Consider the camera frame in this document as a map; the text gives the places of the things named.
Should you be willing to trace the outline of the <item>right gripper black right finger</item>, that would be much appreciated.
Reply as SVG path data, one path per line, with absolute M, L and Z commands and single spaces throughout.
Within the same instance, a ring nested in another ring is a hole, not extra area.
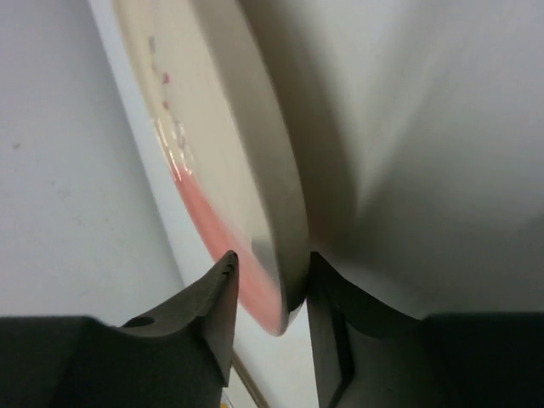
M 540 313 L 400 313 L 311 255 L 307 296 L 322 407 L 540 407 Z

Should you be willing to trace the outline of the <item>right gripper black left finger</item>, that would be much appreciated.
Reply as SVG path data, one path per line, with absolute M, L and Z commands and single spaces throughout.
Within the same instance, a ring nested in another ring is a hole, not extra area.
M 230 379 L 238 257 L 122 326 L 87 316 L 1 320 L 4 407 L 217 407 Z

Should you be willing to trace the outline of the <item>white pink floral plate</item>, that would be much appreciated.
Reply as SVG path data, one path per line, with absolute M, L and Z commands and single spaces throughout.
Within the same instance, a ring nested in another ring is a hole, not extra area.
M 123 46 L 181 201 L 239 299 L 279 336 L 303 302 L 309 229 L 291 140 L 236 1 L 116 1 Z

